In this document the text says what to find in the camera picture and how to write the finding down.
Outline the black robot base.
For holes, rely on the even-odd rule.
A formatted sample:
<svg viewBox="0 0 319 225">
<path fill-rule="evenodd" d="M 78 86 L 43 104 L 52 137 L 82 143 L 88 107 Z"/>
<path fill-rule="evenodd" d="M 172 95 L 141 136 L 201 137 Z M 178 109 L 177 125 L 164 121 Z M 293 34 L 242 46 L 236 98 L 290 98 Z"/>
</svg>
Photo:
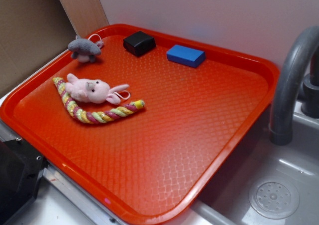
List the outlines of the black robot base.
<svg viewBox="0 0 319 225">
<path fill-rule="evenodd" d="M 8 224 L 38 194 L 45 157 L 25 140 L 0 143 L 0 223 Z"/>
</svg>

